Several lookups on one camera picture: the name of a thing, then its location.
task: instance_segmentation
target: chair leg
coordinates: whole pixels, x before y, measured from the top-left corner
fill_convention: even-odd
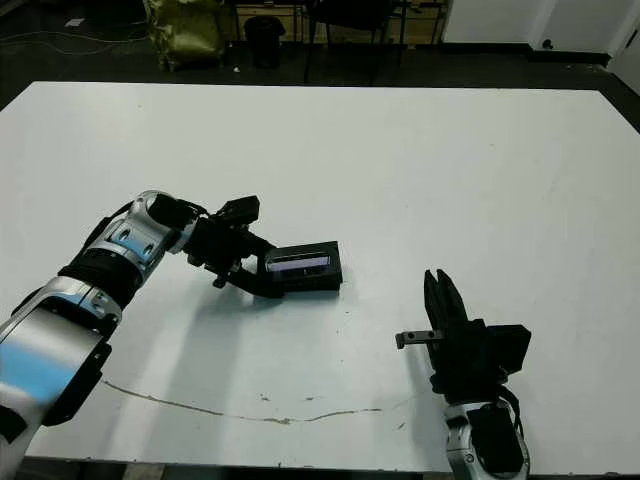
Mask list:
[[[316,37],[316,21],[309,18],[309,52],[307,53],[307,64],[304,67],[304,83],[309,81],[309,67],[311,67],[311,54],[313,53],[313,41]]]
[[[407,21],[407,1],[402,2],[402,16],[400,17],[400,41],[398,42],[398,65],[402,61],[402,51],[404,49],[404,29]]]
[[[387,29],[389,28],[389,19],[382,24],[382,32],[380,33],[380,45],[384,45],[387,38]]]
[[[376,69],[377,69],[377,58],[375,55],[375,52],[373,51],[374,49],[374,42],[376,40],[376,30],[371,30],[371,44],[370,44],[370,60],[369,60],[369,86],[373,86],[373,79],[376,76]]]
[[[438,13],[436,14],[436,23],[433,26],[433,33],[431,34],[431,45],[436,43],[436,34],[438,33],[438,27],[440,26],[440,17],[442,16],[442,7],[438,4]]]
[[[233,16],[236,17],[236,40],[240,41],[242,35],[240,33],[240,15],[238,15],[238,6],[233,4]]]

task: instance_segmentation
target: white tabletop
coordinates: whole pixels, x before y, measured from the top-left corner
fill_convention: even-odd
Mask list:
[[[258,194],[253,231],[338,240],[345,283],[267,301],[166,257],[29,454],[449,470],[426,352],[394,342],[441,267],[471,316],[533,332],[509,382],[533,472],[640,472],[639,157],[588,91],[35,83],[0,113],[6,314],[151,188]]]

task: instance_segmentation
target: black trash can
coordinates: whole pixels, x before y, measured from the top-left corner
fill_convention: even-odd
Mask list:
[[[244,24],[244,33],[256,67],[275,68],[280,65],[280,35],[284,35],[280,20],[271,15],[251,17]]]

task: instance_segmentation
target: robotic arm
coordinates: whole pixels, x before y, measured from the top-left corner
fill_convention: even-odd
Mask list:
[[[249,232],[255,196],[204,208],[147,191],[89,235],[69,265],[33,292],[0,325],[0,480],[12,478],[40,427],[70,420],[102,376],[107,343],[122,310],[166,252],[254,295],[337,290],[338,244],[276,248]],[[242,260],[255,255],[257,272]]]
[[[518,399],[503,384],[522,368],[531,333],[522,325],[487,327],[469,321],[449,276],[424,277],[424,303],[433,330],[396,335],[399,349],[427,345],[434,393],[449,404],[447,457],[457,480],[524,480],[529,453]],[[511,420],[509,406],[513,410]]]

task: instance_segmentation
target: white wall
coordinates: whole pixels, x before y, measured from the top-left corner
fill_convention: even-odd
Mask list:
[[[453,0],[444,33],[452,43],[525,43],[536,0]]]
[[[611,61],[609,71],[640,95],[640,39],[637,36],[629,48]]]
[[[534,49],[549,38],[555,51],[611,53],[610,46],[637,0],[558,0]]]
[[[452,0],[444,41],[614,55],[640,0]]]

